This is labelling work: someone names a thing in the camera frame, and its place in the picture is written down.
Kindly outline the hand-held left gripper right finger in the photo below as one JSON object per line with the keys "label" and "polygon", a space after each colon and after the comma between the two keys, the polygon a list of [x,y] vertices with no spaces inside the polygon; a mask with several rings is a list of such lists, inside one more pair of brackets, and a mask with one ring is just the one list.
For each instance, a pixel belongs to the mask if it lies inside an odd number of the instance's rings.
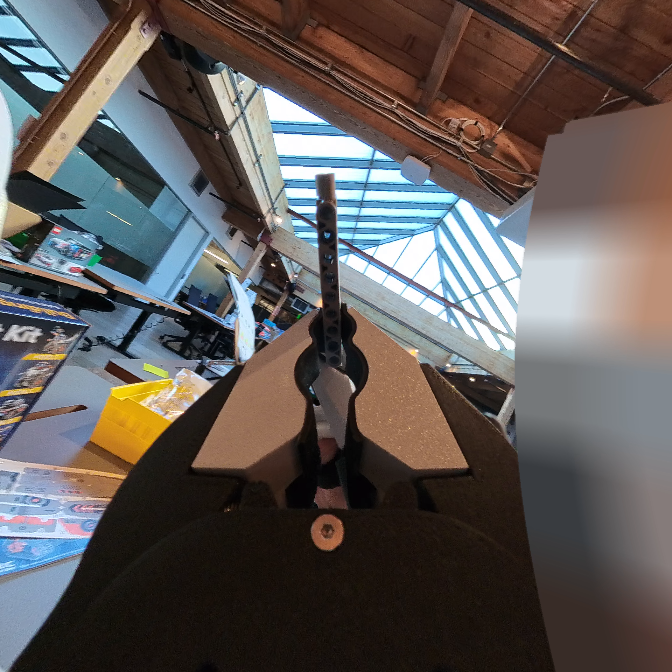
{"label": "hand-held left gripper right finger", "polygon": [[468,473],[419,361],[357,310],[343,309],[349,400],[343,457],[350,505],[375,505],[395,483]]}

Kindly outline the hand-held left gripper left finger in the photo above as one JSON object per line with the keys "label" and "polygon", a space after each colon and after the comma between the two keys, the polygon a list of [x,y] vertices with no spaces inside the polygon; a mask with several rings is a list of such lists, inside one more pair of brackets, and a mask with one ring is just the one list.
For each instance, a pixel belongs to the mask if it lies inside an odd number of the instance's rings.
{"label": "hand-held left gripper left finger", "polygon": [[320,372],[314,310],[243,367],[192,468],[268,484],[280,507],[310,508],[321,463],[309,391]]}

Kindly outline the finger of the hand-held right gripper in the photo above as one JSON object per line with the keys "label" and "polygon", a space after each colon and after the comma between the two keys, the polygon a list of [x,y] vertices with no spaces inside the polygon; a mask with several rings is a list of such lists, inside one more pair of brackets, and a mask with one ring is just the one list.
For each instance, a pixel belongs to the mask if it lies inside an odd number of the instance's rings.
{"label": "finger of the hand-held right gripper", "polygon": [[329,365],[320,365],[320,372],[313,382],[318,399],[315,420],[318,439],[332,438],[339,449],[345,443],[348,407],[355,386],[349,377]]}

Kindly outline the grey perforated toy beam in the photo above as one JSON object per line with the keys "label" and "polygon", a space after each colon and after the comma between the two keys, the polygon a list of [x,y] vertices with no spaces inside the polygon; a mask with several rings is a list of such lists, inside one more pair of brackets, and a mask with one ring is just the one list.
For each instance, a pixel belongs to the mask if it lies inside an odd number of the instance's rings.
{"label": "grey perforated toy beam", "polygon": [[318,265],[321,281],[324,357],[326,363],[345,372],[341,337],[341,295],[339,235],[335,176],[321,173],[315,177],[316,230]]}

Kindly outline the wooden top office desk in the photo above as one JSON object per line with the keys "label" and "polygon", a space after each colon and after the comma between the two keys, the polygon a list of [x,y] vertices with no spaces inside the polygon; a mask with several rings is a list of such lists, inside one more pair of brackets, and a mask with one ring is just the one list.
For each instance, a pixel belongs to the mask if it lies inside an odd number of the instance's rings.
{"label": "wooden top office desk", "polygon": [[45,296],[76,314],[82,310],[111,313],[113,303],[104,298],[107,290],[86,277],[64,275],[29,264],[1,260],[1,285],[18,288],[27,297]]}
{"label": "wooden top office desk", "polygon": [[141,332],[150,315],[156,314],[175,318],[179,315],[191,314],[190,310],[179,306],[167,298],[155,295],[151,290],[147,289],[146,285],[138,280],[104,265],[96,264],[93,267],[86,267],[83,270],[83,274],[88,279],[105,288],[105,298],[108,300],[140,310],[139,316],[123,336],[120,345],[112,345],[110,339],[106,342],[108,347],[125,357],[135,358],[134,355],[128,352],[128,348]]}

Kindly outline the clear bags of parts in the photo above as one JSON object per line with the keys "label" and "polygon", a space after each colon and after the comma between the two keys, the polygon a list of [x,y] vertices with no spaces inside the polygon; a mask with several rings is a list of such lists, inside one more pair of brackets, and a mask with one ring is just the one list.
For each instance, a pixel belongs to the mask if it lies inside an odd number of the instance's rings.
{"label": "clear bags of parts", "polygon": [[140,404],[166,420],[174,421],[211,387],[210,381],[194,371],[183,368],[168,385],[149,394],[140,401]]}

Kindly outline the white board sign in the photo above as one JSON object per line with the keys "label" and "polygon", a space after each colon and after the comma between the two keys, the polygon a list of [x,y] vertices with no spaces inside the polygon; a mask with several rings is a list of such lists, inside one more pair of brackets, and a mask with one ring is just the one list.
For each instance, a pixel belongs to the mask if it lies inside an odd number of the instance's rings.
{"label": "white board sign", "polygon": [[255,353],[256,320],[247,289],[231,272],[227,273],[227,282],[238,312],[234,326],[234,358],[236,363],[241,365]]}

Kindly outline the black office chair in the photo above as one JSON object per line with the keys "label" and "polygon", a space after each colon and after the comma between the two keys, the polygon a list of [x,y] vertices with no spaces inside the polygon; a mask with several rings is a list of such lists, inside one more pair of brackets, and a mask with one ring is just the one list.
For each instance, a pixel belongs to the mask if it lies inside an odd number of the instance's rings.
{"label": "black office chair", "polygon": [[184,359],[199,359],[207,354],[209,349],[207,337],[203,336],[208,330],[208,320],[192,313],[176,320],[186,332],[182,335],[162,334],[159,340],[162,347]]}

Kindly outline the yellow plastic bin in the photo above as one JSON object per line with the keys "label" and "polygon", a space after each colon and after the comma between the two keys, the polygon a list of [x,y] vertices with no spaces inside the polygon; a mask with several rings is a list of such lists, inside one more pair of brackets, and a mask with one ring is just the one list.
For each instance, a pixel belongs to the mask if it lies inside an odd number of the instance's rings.
{"label": "yellow plastic bin", "polygon": [[141,401],[172,385],[172,379],[137,382],[111,388],[90,441],[136,464],[172,420],[143,406]]}

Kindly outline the dark blue kit box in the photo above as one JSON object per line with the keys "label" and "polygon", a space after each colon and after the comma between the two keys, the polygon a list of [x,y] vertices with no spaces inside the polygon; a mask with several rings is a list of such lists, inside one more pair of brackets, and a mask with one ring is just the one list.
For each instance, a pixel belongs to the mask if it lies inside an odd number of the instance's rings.
{"label": "dark blue kit box", "polygon": [[59,304],[1,292],[1,446],[88,328],[86,321]]}

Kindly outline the toy car set box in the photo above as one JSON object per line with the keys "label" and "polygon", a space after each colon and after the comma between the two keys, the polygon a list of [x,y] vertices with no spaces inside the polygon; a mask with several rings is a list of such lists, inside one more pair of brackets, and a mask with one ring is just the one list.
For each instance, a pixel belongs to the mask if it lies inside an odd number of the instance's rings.
{"label": "toy car set box", "polygon": [[101,248],[100,237],[56,224],[30,255],[28,262],[54,272],[81,276]]}

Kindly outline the blue booklet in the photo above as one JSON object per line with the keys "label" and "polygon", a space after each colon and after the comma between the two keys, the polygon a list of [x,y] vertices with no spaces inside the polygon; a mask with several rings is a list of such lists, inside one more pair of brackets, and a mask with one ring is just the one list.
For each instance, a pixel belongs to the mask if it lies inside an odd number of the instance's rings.
{"label": "blue booklet", "polygon": [[1,576],[44,567],[82,554],[89,538],[1,537]]}

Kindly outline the white wireless access point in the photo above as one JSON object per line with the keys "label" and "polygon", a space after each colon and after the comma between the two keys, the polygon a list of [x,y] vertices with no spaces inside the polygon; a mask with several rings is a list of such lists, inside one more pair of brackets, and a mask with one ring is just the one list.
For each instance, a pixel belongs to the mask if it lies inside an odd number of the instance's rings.
{"label": "white wireless access point", "polygon": [[400,164],[400,174],[408,182],[423,186],[429,179],[431,166],[415,156],[408,155]]}

